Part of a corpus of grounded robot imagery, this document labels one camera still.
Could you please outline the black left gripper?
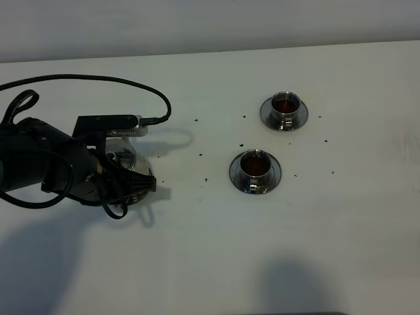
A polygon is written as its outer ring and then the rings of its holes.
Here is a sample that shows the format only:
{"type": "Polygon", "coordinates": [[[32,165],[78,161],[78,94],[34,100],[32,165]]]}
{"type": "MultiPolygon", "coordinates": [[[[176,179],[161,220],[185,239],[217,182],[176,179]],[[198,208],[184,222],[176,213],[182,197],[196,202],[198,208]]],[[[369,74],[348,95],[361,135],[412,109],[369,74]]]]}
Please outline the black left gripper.
{"type": "MultiPolygon", "coordinates": [[[[105,201],[113,203],[119,200],[111,178],[118,178],[121,167],[112,163],[104,154],[88,150],[80,140],[61,131],[51,131],[45,137],[53,152],[62,156],[72,167],[73,184],[67,198],[84,205],[100,205],[99,191],[95,186],[99,184],[105,201]]],[[[155,192],[156,178],[127,171],[124,187],[128,194],[155,192]]]]}

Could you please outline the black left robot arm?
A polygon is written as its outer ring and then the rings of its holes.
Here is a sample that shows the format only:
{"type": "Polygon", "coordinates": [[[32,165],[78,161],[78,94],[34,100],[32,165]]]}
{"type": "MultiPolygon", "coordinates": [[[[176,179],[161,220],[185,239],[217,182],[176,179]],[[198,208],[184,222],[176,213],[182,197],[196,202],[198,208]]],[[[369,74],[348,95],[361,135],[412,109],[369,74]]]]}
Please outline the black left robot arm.
{"type": "Polygon", "coordinates": [[[122,207],[156,190],[150,169],[126,166],[135,157],[127,137],[145,135],[135,115],[80,116],[72,135],[39,119],[1,124],[1,199],[28,209],[64,198],[122,207]]]}

